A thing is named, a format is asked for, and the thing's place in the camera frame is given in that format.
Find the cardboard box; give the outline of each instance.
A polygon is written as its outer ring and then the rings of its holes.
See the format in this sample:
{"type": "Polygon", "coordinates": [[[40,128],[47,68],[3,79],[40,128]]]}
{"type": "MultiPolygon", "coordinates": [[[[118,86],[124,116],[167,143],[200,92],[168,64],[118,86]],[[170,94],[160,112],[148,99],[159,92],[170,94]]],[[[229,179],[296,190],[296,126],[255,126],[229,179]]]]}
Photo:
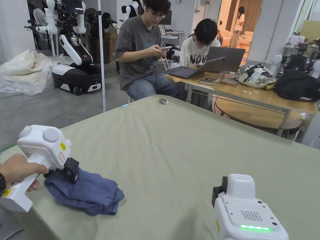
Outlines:
{"type": "MultiPolygon", "coordinates": [[[[117,33],[105,33],[103,38],[103,56],[104,56],[104,63],[109,63],[112,61],[116,61],[115,51],[116,51],[116,43],[117,43],[118,34],[117,33]]],[[[91,36],[88,36],[89,40],[89,52],[92,56],[93,49],[92,49],[92,40],[95,41],[95,55],[96,55],[96,62],[100,62],[100,41],[99,39],[92,39],[91,36]]]]}

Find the blue cloth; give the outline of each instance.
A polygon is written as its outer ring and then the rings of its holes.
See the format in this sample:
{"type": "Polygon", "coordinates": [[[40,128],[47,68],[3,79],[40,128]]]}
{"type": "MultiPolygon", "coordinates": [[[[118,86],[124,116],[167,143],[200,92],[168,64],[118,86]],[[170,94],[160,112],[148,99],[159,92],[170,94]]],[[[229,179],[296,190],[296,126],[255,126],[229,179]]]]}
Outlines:
{"type": "Polygon", "coordinates": [[[124,199],[124,194],[115,181],[81,168],[75,184],[53,171],[44,181],[44,185],[58,203],[78,208],[91,216],[115,215],[119,201],[124,199]]]}

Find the patterned bag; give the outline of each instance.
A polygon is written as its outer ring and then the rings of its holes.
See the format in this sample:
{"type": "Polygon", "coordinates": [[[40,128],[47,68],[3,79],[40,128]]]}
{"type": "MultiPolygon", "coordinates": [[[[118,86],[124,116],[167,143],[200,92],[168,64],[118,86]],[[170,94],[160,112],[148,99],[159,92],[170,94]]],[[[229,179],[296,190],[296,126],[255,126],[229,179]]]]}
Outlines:
{"type": "Polygon", "coordinates": [[[238,81],[243,85],[259,89],[272,89],[275,80],[271,77],[270,71],[262,64],[247,65],[240,67],[238,81]]]}

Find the hand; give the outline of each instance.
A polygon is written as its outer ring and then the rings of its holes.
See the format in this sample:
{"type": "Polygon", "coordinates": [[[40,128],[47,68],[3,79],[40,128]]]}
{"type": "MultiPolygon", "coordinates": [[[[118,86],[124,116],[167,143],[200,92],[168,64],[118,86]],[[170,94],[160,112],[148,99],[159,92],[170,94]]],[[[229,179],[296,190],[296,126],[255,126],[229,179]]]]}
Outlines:
{"type": "Polygon", "coordinates": [[[153,45],[148,48],[148,55],[151,57],[163,57],[164,51],[161,50],[161,47],[159,47],[159,45],[153,45]]]}
{"type": "MultiPolygon", "coordinates": [[[[28,163],[25,156],[15,154],[10,157],[4,164],[0,166],[0,173],[4,176],[9,188],[14,182],[21,182],[26,177],[34,174],[41,173],[47,174],[49,170],[38,163],[28,163]]],[[[35,180],[28,188],[28,192],[39,189],[39,182],[35,180]]]]}

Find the gray t-shirt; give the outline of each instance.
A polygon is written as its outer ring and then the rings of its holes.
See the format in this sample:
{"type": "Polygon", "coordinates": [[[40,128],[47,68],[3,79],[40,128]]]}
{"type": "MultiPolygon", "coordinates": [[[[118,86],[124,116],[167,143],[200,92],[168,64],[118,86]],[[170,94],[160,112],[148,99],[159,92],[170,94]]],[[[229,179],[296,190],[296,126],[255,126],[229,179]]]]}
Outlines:
{"type": "MultiPolygon", "coordinates": [[[[161,33],[158,26],[149,31],[143,23],[141,16],[129,18],[121,26],[117,45],[116,57],[125,52],[144,50],[152,45],[161,44],[161,33]]],[[[120,88],[127,90],[129,84],[155,71],[156,57],[146,57],[134,62],[120,63],[120,88]]]]}

